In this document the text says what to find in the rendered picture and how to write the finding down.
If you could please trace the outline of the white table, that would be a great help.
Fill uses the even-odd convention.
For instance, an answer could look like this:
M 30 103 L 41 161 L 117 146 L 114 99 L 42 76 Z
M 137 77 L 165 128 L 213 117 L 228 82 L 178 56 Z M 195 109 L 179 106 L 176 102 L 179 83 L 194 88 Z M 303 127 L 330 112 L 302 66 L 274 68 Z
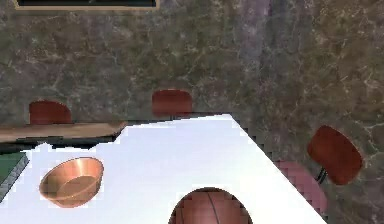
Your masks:
M 64 209 L 40 195 L 51 168 L 85 155 L 104 164 L 94 199 Z M 233 194 L 254 224 L 326 224 L 229 115 L 128 126 L 88 151 L 43 144 L 27 156 L 0 204 L 0 224 L 167 224 L 177 202 L 203 187 Z

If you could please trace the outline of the brown basketball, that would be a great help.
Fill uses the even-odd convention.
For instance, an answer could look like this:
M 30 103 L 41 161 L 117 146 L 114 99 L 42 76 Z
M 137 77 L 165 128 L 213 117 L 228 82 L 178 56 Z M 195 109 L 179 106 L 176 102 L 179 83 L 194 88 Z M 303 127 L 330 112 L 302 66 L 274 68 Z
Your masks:
M 168 224 L 253 224 L 245 206 L 231 193 L 205 187 L 185 195 Z

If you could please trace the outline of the wood framed dark picture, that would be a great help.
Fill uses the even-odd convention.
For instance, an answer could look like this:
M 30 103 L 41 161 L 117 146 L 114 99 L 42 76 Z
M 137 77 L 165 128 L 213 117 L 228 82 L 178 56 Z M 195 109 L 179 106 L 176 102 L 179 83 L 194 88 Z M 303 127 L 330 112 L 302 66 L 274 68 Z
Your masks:
M 16 10 L 129 11 L 154 10 L 160 0 L 11 0 Z

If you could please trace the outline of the brown wooden table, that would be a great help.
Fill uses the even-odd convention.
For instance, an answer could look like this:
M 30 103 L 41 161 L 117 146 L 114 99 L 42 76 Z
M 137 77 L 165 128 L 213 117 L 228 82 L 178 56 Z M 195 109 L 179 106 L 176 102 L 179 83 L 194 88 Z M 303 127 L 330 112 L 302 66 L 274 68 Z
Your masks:
M 20 127 L 0 127 L 0 143 L 14 142 L 17 139 L 38 137 L 88 138 L 120 133 L 127 122 L 74 123 L 51 125 L 26 125 Z

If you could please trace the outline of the copper mixing bowl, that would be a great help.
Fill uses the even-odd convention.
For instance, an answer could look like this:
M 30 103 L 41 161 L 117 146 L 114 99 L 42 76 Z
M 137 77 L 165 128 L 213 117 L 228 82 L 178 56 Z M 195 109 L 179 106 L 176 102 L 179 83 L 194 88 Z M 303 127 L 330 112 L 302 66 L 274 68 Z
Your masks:
M 52 168 L 39 184 L 40 194 L 61 208 L 75 208 L 89 202 L 98 192 L 103 163 L 94 157 L 78 157 Z

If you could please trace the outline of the red brown chair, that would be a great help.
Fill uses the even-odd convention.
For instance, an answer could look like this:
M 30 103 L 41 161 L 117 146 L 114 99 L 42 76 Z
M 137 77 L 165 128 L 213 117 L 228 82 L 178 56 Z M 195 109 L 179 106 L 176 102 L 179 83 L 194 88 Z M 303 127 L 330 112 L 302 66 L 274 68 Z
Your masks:
M 157 90 L 152 94 L 152 113 L 156 117 L 187 116 L 193 111 L 192 96 L 179 89 Z
M 39 100 L 29 104 L 29 120 L 35 125 L 68 124 L 72 122 L 72 116 L 65 104 Z
M 363 159 L 344 134 L 327 125 L 317 129 L 308 144 L 307 153 L 321 166 L 317 177 L 293 161 L 275 161 L 274 165 L 314 210 L 322 215 L 327 210 L 327 198 L 320 185 L 326 178 L 336 185 L 350 183 L 362 169 Z

